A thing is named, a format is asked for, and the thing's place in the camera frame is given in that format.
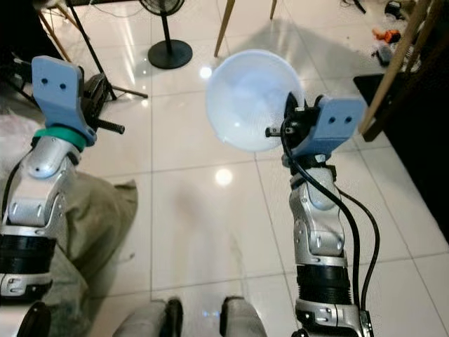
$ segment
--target fan base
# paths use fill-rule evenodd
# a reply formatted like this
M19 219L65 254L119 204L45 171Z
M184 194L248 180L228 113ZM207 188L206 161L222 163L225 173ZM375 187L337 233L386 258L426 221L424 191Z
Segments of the fan base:
M192 48L183 41L171 40L172 53L167 51L165 41L158 42L148 51L150 63L161 69L175 69L186 65L192 59Z

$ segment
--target white tile floor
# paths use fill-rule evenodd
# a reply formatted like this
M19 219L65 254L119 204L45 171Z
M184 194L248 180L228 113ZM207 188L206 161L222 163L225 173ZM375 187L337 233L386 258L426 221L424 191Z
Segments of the white tile floor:
M173 38L192 45L194 58L173 71L147 62L147 49L162 39L161 23L138 2L77 8L111 81L150 95L110 103L103 116L124 124L126 133L99 132L80 165L113 183L136 179L140 196L122 249L92 285L92 337L111 336L150 298L173 295L184 301L184 336L219 336L217 312L223 298L235 294L254 304L269 336L291 335L297 287L288 172L279 149L248 154L215 138L200 71L237 51L265 48L292 64L309 101L320 93L358 95L351 78L381 71L370 56L370 30L389 27L385 2L363 1L363 16L339 0L280 0L270 22L270 0L237 0L215 59L226 0L187 0L169 23ZM117 18L98 9L135 15ZM57 18L54 23L86 77L96 73L79 33ZM448 336L449 247L386 136L372 143L354 136L331 161L337 184L367 205L380 225L380 261L368 297L376 336ZM220 185L229 176L232 181ZM373 234L349 206L360 224L364 276ZM347 235L350 258L351 247Z

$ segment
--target floor fan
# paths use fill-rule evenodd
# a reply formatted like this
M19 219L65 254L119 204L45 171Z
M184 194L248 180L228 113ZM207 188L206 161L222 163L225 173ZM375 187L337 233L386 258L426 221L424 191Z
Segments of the floor fan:
M167 17L180 10L184 0L139 0L150 13L162 18L166 40L153 45L148 51L150 63L161 69L175 69L192 59L192 48L183 41L170 39Z

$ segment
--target green ring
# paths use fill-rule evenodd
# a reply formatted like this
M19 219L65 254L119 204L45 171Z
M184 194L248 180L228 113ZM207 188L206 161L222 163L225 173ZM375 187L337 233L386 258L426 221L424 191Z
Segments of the green ring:
M86 139L76 131L73 131L69 128L63 128L60 126L52 126L50 128L38 130L34 134L34 137L38 138L44 136L56 137L62 140L66 140L67 142L76 146L80 152L83 152L87 143Z

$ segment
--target orange object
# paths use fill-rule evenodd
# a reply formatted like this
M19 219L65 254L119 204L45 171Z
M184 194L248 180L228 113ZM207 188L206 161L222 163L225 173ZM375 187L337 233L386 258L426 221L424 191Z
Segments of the orange object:
M386 32L381 32L378 29L373 29L373 34L378 40L384 40L388 44L399 41L401 38L401 33L397 29L390 29Z

